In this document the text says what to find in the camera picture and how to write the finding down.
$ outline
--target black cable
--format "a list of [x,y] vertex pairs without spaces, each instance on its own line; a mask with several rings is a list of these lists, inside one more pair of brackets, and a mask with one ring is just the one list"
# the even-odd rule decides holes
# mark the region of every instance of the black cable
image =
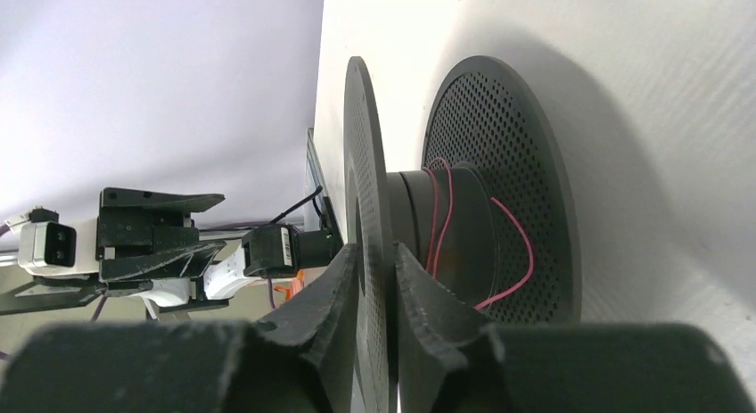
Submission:
[[323,217],[323,212],[321,212],[320,211],[320,207],[317,206],[317,198],[316,197],[312,198],[312,206],[313,206],[313,208],[315,208],[315,214],[317,214],[317,216],[319,218]]
[[[305,203],[307,203],[307,202],[310,202],[310,201],[312,201],[312,205],[313,205],[313,206],[315,206],[315,212],[317,212],[317,215],[318,215],[318,216],[319,216],[319,215],[321,215],[321,214],[320,214],[320,209],[319,209],[319,208],[317,207],[317,201],[316,201],[316,198],[317,198],[317,196],[318,196],[318,195],[320,194],[320,192],[322,192],[322,191],[323,191],[323,186],[318,186],[318,187],[317,187],[317,188],[315,189],[315,191],[314,191],[314,192],[312,192],[311,194],[308,194],[308,196],[307,196],[307,197],[305,197],[304,199],[302,199],[301,201],[299,201],[299,202],[296,202],[296,203],[295,203],[295,204],[294,204],[294,205],[293,205],[293,206],[292,206],[291,208],[289,208],[288,210],[286,210],[286,211],[284,211],[284,212],[281,212],[281,213],[280,213],[280,214],[278,215],[278,217],[276,217],[276,218],[274,218],[274,219],[270,220],[270,223],[268,223],[268,224],[275,224],[275,223],[277,223],[278,221],[281,221],[281,220],[282,220],[282,219],[284,219],[284,218],[285,218],[285,217],[286,217],[287,215],[289,215],[289,214],[291,214],[292,212],[296,211],[296,210],[297,210],[297,209],[298,209],[298,208],[299,208],[300,206],[302,206],[302,205],[304,205]],[[270,302],[270,309],[272,309],[272,310],[275,310],[275,301],[273,300],[273,279],[271,279],[271,278],[268,278],[268,279],[267,279],[267,299],[268,299],[268,301]]]
[[312,192],[311,194],[308,194],[308,196],[305,197],[304,199],[302,199],[301,201],[296,202],[295,204],[293,204],[288,210],[286,210],[286,211],[281,212],[280,214],[278,214],[278,217],[276,217],[274,219],[271,219],[268,224],[275,224],[278,221],[281,221],[282,219],[286,218],[287,215],[289,215],[292,212],[296,211],[298,208],[300,208],[305,203],[307,203],[307,202],[315,199],[320,194],[320,192],[322,192],[322,191],[323,191],[323,186],[318,186],[315,189],[314,192]]

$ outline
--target white backdrop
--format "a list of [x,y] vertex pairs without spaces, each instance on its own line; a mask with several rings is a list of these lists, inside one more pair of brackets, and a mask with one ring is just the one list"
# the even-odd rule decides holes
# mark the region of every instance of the white backdrop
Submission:
[[322,10],[0,0],[0,218],[94,216],[106,186],[225,194],[205,223],[277,215],[303,192]]
[[700,326],[756,394],[756,0],[325,0],[315,137],[341,221],[350,56],[395,171],[419,168],[440,82],[474,54],[517,70],[555,130],[583,318]]

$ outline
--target camera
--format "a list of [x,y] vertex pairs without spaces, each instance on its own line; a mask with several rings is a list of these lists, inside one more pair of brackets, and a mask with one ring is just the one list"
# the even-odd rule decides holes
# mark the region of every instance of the camera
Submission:
[[46,221],[21,229],[19,265],[23,268],[72,268],[76,264],[76,230]]

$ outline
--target black camera module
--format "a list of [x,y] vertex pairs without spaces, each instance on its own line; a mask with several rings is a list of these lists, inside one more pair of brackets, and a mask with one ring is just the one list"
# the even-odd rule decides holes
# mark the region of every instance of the black camera module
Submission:
[[58,223],[47,223],[45,263],[48,266],[73,267],[76,262],[76,230]]

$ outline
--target pink wire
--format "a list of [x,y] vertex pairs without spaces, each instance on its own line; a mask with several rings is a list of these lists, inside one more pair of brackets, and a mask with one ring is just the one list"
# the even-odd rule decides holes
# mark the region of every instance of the pink wire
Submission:
[[496,294],[492,297],[489,297],[488,299],[482,301],[477,306],[475,306],[475,310],[481,310],[485,308],[486,306],[489,306],[491,303],[495,301],[499,301],[503,298],[505,298],[507,295],[514,293],[515,291],[519,290],[520,287],[525,285],[526,282],[528,282],[528,279],[530,279],[530,276],[533,274],[533,268],[535,267],[535,259],[533,257],[533,245],[530,243],[530,239],[528,238],[528,235],[525,233],[525,230],[520,225],[520,222],[517,221],[517,218],[514,217],[514,214],[504,206],[503,203],[501,203],[497,198],[492,197],[491,201],[496,204],[509,219],[512,221],[515,227],[517,227],[517,231],[520,232],[520,235],[522,236],[522,240],[525,241],[525,247],[528,248],[528,261],[530,264],[528,265],[528,271],[525,273],[525,276],[520,279],[520,282],[517,284],[512,285],[508,290]]
[[431,244],[428,245],[428,258],[425,260],[425,271],[431,273],[431,258],[433,257],[433,245],[436,243],[436,219],[438,219],[439,212],[439,182],[436,180],[436,176],[433,175],[428,168],[423,168],[423,171],[431,177],[431,183],[433,184],[433,220],[431,223]]
[[443,157],[437,157],[435,161],[440,161],[444,165],[444,169],[447,170],[448,182],[449,182],[449,211],[447,212],[447,220],[444,221],[444,226],[441,229],[439,235],[439,243],[436,245],[436,253],[433,254],[433,278],[436,278],[436,272],[439,269],[439,256],[441,254],[441,245],[444,243],[444,236],[447,233],[449,221],[451,220],[451,211],[454,209],[454,182],[451,179],[451,168],[448,162]]

